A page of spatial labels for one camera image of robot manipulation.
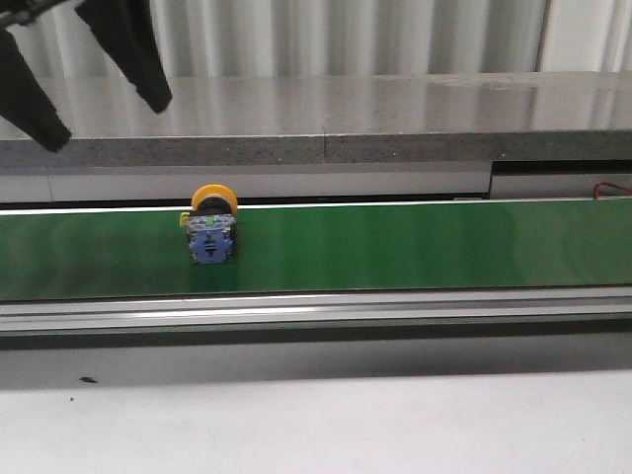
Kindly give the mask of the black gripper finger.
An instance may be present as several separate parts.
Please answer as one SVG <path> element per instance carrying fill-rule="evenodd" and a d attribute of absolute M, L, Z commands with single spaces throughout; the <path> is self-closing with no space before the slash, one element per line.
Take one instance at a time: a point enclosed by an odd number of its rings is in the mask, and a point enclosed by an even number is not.
<path fill-rule="evenodd" d="M 156 114 L 172 101 L 145 0 L 88 0 L 75 8 L 102 50 Z"/>
<path fill-rule="evenodd" d="M 58 152 L 71 132 L 41 88 L 13 35 L 1 30 L 1 117 L 48 151 Z"/>

